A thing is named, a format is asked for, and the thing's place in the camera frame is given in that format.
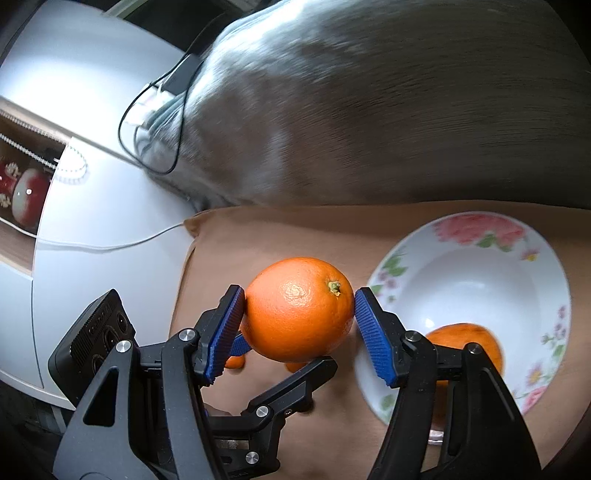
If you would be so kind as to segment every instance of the white bowl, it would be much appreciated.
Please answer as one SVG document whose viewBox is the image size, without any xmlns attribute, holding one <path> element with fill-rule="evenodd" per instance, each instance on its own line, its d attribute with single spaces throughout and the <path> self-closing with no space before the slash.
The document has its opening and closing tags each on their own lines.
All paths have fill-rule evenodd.
<svg viewBox="0 0 591 480">
<path fill-rule="evenodd" d="M 489 329 L 522 414 L 538 401 L 564 356 L 570 331 L 564 270 L 544 238 L 513 218 L 464 212 L 428 223 L 390 251 L 368 286 L 407 330 L 426 335 L 463 322 Z M 370 408 L 388 423 L 397 390 L 377 377 L 365 346 L 355 374 Z M 430 443 L 442 436 L 432 430 Z"/>
</svg>

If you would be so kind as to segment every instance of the open shelf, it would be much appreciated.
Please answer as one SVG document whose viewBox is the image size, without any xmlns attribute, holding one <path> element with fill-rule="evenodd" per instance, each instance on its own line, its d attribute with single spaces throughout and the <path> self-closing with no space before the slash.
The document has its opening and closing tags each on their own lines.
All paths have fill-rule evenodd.
<svg viewBox="0 0 591 480">
<path fill-rule="evenodd" d="M 0 133 L 50 164 L 61 158 L 71 139 L 67 132 L 3 98 L 0 98 Z M 0 222 L 0 262 L 26 275 L 33 271 L 35 238 L 12 225 L 37 233 L 53 173 L 50 166 L 0 139 L 0 216 L 10 224 Z"/>
</svg>

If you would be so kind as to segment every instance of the camera lens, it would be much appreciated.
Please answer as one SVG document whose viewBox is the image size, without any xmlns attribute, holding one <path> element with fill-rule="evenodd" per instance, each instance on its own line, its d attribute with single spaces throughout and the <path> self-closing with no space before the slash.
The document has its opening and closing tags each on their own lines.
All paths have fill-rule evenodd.
<svg viewBox="0 0 591 480">
<path fill-rule="evenodd" d="M 92 372 L 95 375 L 99 371 L 99 368 L 103 364 L 104 361 L 105 361 L 105 359 L 102 358 L 102 356 L 100 356 L 98 353 L 94 357 L 92 357 Z"/>
<path fill-rule="evenodd" d="M 109 353 L 117 342 L 119 342 L 119 338 L 117 338 L 117 334 L 111 327 L 106 327 L 105 331 L 103 332 L 103 341 L 105 343 L 105 348 L 107 353 Z"/>
<path fill-rule="evenodd" d="M 117 325 L 119 330 L 121 330 L 121 333 L 127 332 L 127 320 L 122 313 L 117 314 Z"/>
</svg>

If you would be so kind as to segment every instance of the brown tablecloth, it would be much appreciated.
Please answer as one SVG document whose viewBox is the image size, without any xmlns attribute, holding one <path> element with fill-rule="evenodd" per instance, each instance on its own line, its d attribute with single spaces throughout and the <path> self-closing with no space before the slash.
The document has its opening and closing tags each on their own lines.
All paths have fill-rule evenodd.
<svg viewBox="0 0 591 480">
<path fill-rule="evenodd" d="M 408 233 L 440 216 L 488 210 L 535 228 L 552 245 L 570 284 L 572 326 L 557 376 L 525 419 L 542 465 L 564 445 L 591 401 L 591 212 L 526 203 L 481 200 L 398 206 L 236 207 L 201 213 L 186 221 L 195 241 L 187 255 L 170 332 L 194 326 L 203 310 L 217 306 L 230 284 L 248 286 L 273 262 L 306 256 L 341 270 L 354 289 L 366 284 L 388 251 Z M 334 352 L 336 376 L 316 391 L 311 414 L 295 414 L 281 434 L 279 479 L 366 478 L 386 427 L 366 405 L 352 361 L 356 333 Z M 204 401 L 238 414 L 248 401 L 288 375 L 283 365 L 250 352 L 241 373 L 226 370 Z M 436 463 L 429 447 L 426 465 Z"/>
</svg>

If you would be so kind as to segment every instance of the silver bolt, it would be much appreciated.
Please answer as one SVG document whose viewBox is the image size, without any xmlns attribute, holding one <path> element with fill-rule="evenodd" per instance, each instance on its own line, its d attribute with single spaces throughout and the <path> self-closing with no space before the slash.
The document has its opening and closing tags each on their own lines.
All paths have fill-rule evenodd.
<svg viewBox="0 0 591 480">
<path fill-rule="evenodd" d="M 404 332 L 404 338 L 406 338 L 406 340 L 409 342 L 418 342 L 421 339 L 421 334 L 416 330 L 409 330 Z"/>
<path fill-rule="evenodd" d="M 115 345 L 115 348 L 119 353 L 125 353 L 131 348 L 131 342 L 129 340 L 121 340 L 119 343 L 117 343 L 117 345 Z"/>
<path fill-rule="evenodd" d="M 190 340 L 193 340 L 195 338 L 195 330 L 193 330 L 192 328 L 184 329 L 181 332 L 179 332 L 178 337 L 183 342 L 189 342 Z"/>
<path fill-rule="evenodd" d="M 258 462 L 259 456 L 258 453 L 256 452 L 248 452 L 246 454 L 246 462 L 250 463 L 251 465 L 254 465 L 255 463 Z"/>
<path fill-rule="evenodd" d="M 468 343 L 468 351 L 474 355 L 482 353 L 482 347 L 478 343 Z"/>
<path fill-rule="evenodd" d="M 256 416 L 257 417 L 266 417 L 267 414 L 269 413 L 269 408 L 266 406 L 262 406 L 262 407 L 258 407 L 256 410 Z"/>
</svg>

